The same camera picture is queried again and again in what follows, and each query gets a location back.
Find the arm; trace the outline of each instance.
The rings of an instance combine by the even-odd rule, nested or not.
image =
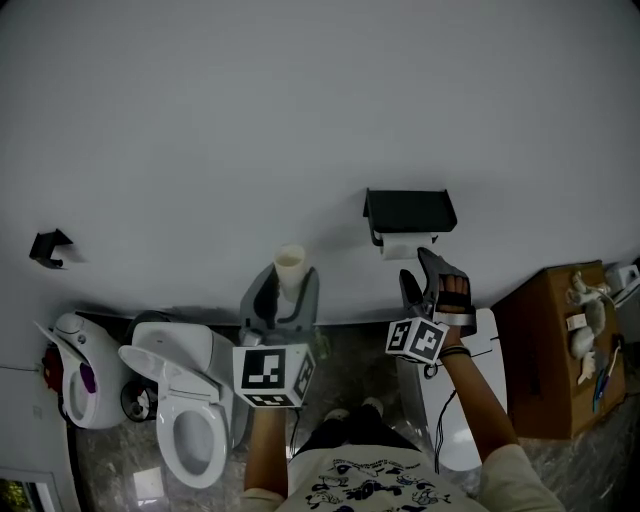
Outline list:
[[[451,327],[445,346],[461,344],[460,328]],[[473,360],[464,354],[457,354],[444,357],[442,364],[458,392],[482,462],[498,448],[518,444],[509,417]]]
[[[255,410],[245,490],[264,489],[287,497],[286,420],[286,409]]]

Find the marble floor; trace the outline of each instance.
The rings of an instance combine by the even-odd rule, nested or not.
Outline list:
[[[301,412],[294,445],[299,448],[330,409],[355,407],[366,396],[385,404],[385,420],[426,453],[430,444],[407,426],[398,396],[394,359],[384,355],[386,324],[323,329],[332,355],[316,371]],[[234,339],[236,332],[226,330]],[[640,391],[628,372],[628,391]],[[296,415],[289,412],[288,439]],[[638,464],[640,396],[629,396],[605,420],[572,441],[522,440],[536,471],[568,511],[621,510],[627,475]],[[154,422],[127,421],[108,430],[76,430],[81,488],[87,507],[101,511],[233,511],[242,492],[249,429],[230,455],[225,474],[204,490],[182,484],[163,463]],[[445,477],[474,495],[479,470]]]

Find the toilet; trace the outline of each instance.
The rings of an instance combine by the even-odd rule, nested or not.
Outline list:
[[[148,322],[119,350],[129,367],[158,383],[160,451],[190,487],[218,481],[244,435],[249,406],[233,392],[233,346],[204,325]]]
[[[98,324],[73,313],[58,318],[53,332],[36,326],[60,351],[62,399],[68,418],[88,429],[122,423],[126,416],[120,393],[134,373],[118,357],[120,344]]]

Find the cup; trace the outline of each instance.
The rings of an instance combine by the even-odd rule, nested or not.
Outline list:
[[[283,245],[276,252],[273,260],[280,289],[284,298],[289,302],[296,302],[300,295],[300,288],[304,276],[307,274],[307,253],[300,245]]]

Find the toilet paper holder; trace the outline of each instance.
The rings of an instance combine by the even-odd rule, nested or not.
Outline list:
[[[458,223],[446,190],[367,189],[363,217],[369,220],[371,241],[376,247],[383,245],[382,233],[448,233]]]

